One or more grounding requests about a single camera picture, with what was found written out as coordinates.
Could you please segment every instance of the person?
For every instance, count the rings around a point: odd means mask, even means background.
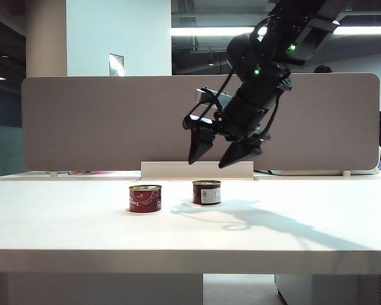
[[[331,73],[331,68],[328,65],[319,65],[314,70],[313,73]]]

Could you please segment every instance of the can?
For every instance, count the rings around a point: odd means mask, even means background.
[[[156,212],[161,209],[161,186],[130,186],[130,211],[136,213]]]
[[[216,205],[220,203],[220,181],[198,180],[193,182],[193,203],[198,205]]]

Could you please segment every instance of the floor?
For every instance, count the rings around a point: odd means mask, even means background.
[[[273,274],[205,274],[204,305],[283,305]]]

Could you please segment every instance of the can label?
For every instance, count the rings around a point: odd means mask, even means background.
[[[161,209],[160,189],[130,189],[130,211],[155,212]]]
[[[201,203],[209,205],[212,203],[218,203],[221,200],[220,188],[216,189],[201,189]]]

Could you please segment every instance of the wall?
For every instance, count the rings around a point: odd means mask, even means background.
[[[27,0],[27,76],[66,76],[66,0]]]
[[[171,75],[170,0],[67,0],[68,76],[108,76],[109,53],[126,75]]]

